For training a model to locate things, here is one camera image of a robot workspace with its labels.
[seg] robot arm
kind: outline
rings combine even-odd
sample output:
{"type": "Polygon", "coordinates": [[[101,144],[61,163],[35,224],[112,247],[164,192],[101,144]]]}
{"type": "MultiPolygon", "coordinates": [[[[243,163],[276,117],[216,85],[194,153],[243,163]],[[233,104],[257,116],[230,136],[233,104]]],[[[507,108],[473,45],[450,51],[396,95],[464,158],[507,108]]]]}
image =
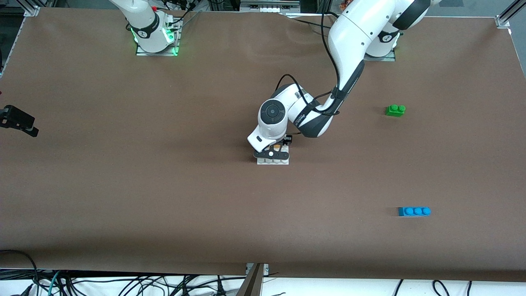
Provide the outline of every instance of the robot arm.
{"type": "Polygon", "coordinates": [[[390,24],[408,29],[427,12],[430,0],[354,0],[329,31],[328,47],[338,71],[338,84],[324,104],[297,83],[278,88],[259,109],[258,126],[248,136],[261,152],[284,138],[287,119],[306,137],[319,137],[329,127],[360,77],[366,50],[390,24]]]}
{"type": "Polygon", "coordinates": [[[174,42],[170,24],[174,17],[152,8],[146,0],[109,0],[130,23],[137,44],[147,52],[156,53],[174,42]]]}

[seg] white surface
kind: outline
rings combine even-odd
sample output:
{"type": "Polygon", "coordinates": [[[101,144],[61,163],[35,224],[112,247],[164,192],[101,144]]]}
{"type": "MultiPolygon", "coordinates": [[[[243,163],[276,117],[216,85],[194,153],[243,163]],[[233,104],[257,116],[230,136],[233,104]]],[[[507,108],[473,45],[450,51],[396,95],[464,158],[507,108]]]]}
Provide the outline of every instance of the white surface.
{"type": "MultiPolygon", "coordinates": [[[[167,277],[170,284],[177,284],[183,277],[167,277]]],[[[92,278],[91,280],[109,280],[115,278],[92,278]]],[[[202,276],[192,281],[190,285],[216,279],[216,276],[202,276]]],[[[273,296],[285,292],[284,296],[392,296],[399,280],[360,280],[360,279],[300,279],[300,278],[265,278],[261,296],[273,296]]],[[[398,296],[434,296],[430,280],[404,280],[398,296]]],[[[464,296],[468,287],[467,281],[442,281],[450,296],[464,296]]],[[[30,280],[0,281],[0,296],[11,296],[22,293],[31,283],[30,280]]],[[[113,283],[81,283],[77,287],[88,296],[117,296],[128,282],[113,283]]],[[[242,280],[224,281],[225,291],[237,289],[242,280]]],[[[445,296],[441,286],[438,291],[445,296]]],[[[138,289],[128,295],[135,296],[138,289]]],[[[199,289],[190,295],[210,295],[211,289],[199,289]]],[[[145,296],[162,296],[160,289],[149,287],[145,296]]],[[[524,296],[526,283],[507,282],[473,282],[471,296],[524,296]]]]}

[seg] blue lego brick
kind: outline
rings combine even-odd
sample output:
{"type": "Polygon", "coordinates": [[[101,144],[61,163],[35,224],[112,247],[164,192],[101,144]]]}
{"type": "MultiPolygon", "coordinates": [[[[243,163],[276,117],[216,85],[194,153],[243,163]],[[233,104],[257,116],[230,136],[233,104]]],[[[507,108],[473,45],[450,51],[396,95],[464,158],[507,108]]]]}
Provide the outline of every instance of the blue lego brick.
{"type": "Polygon", "coordinates": [[[398,208],[400,217],[427,217],[431,214],[431,209],[427,206],[404,206],[398,208]]]}

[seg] lego brick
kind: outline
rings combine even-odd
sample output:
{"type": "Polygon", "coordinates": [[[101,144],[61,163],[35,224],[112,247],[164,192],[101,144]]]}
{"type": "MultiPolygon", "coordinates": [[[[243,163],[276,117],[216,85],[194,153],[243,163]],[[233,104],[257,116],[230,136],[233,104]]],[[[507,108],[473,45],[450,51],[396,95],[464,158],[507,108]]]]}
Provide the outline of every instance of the lego brick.
{"type": "Polygon", "coordinates": [[[431,209],[427,206],[404,206],[398,208],[400,217],[427,217],[431,214],[431,209]]]}
{"type": "Polygon", "coordinates": [[[390,105],[386,107],[386,115],[387,116],[395,116],[395,117],[401,117],[406,113],[406,107],[404,105],[390,105]]]}

